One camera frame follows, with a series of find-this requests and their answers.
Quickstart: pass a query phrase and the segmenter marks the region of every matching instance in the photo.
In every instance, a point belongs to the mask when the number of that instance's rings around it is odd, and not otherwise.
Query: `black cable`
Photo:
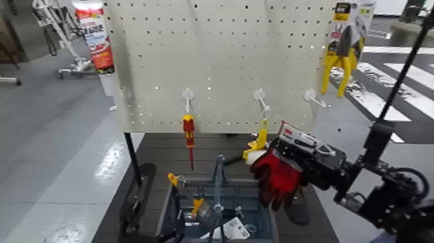
[[[426,198],[428,196],[429,193],[429,182],[426,179],[426,177],[419,171],[412,169],[412,168],[406,168],[406,167],[399,167],[399,168],[392,168],[391,169],[393,172],[407,172],[410,174],[413,174],[417,177],[419,177],[419,179],[422,181],[422,184],[424,185],[424,189],[422,190],[421,193],[419,193],[419,195],[416,197],[416,200],[420,201],[424,198]]]

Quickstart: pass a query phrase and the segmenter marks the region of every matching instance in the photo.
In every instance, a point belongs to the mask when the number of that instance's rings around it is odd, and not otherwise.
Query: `work glove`
[[[268,207],[273,201],[271,207],[274,211],[279,209],[287,196],[294,195],[303,181],[301,168],[293,166],[294,163],[276,149],[279,142],[278,138],[273,140],[267,152],[250,166],[254,179],[258,180],[259,199],[262,205]]]

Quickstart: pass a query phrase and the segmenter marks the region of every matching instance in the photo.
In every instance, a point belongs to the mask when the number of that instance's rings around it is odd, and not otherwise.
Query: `tool organizer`
[[[182,91],[194,92],[197,132],[252,133],[255,91],[280,121],[309,131],[336,0],[105,1],[115,101],[125,132],[182,132]]]

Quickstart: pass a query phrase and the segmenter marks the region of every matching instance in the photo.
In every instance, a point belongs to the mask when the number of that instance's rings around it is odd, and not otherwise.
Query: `pliers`
[[[347,86],[349,76],[351,75],[351,62],[349,60],[351,36],[351,26],[347,26],[340,36],[339,43],[336,48],[336,55],[332,56],[330,61],[325,64],[324,74],[322,77],[321,94],[325,94],[327,92],[331,69],[340,61],[342,68],[344,69],[344,77],[342,78],[342,81],[339,85],[338,97],[341,98],[344,96],[345,87]]]

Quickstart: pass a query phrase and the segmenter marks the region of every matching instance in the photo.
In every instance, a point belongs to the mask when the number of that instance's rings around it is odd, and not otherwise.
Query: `wall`
[[[400,16],[406,3],[407,0],[377,0],[375,14]]]

